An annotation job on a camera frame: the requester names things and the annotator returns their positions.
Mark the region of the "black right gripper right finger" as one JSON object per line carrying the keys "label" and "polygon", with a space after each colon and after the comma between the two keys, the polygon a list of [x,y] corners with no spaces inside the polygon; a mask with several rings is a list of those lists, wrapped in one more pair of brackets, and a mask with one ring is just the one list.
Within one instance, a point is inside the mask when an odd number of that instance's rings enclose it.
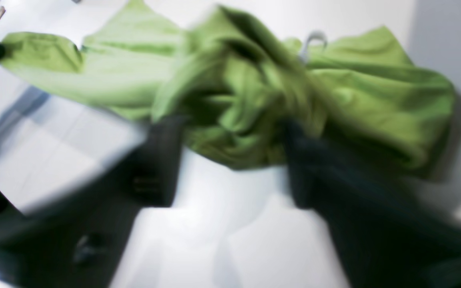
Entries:
{"label": "black right gripper right finger", "polygon": [[284,123],[293,202],[325,220],[352,288],[461,288],[461,224],[368,166]]}

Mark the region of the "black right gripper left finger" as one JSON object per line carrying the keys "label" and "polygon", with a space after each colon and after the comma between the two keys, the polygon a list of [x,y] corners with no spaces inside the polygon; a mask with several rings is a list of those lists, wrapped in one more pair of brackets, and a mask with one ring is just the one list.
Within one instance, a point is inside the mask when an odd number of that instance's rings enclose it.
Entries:
{"label": "black right gripper left finger", "polygon": [[104,175],[31,215],[0,214],[0,283],[108,288],[139,212],[174,202],[184,127],[165,117]]}

